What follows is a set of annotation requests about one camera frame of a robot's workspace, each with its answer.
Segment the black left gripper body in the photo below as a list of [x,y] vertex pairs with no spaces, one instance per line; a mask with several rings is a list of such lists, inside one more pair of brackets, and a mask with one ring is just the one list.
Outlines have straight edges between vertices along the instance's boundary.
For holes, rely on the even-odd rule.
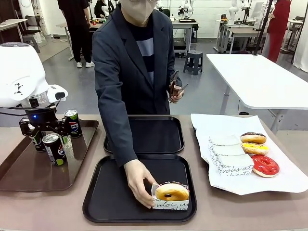
[[56,117],[57,109],[25,110],[25,122],[34,128],[62,129],[63,121]]

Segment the person's right hand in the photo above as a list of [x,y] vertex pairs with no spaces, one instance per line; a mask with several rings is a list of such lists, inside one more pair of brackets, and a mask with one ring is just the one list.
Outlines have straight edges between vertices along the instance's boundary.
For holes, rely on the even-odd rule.
[[150,171],[138,159],[124,164],[124,170],[126,172],[128,186],[135,199],[146,208],[151,209],[154,206],[153,198],[144,186],[144,180],[147,180],[151,185],[156,183]]

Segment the person's left hand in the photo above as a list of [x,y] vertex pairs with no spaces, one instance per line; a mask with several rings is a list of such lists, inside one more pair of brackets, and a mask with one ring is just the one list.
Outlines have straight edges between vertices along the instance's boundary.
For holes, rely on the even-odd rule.
[[184,94],[184,90],[181,86],[176,85],[175,81],[172,81],[169,85],[169,103],[177,103]]

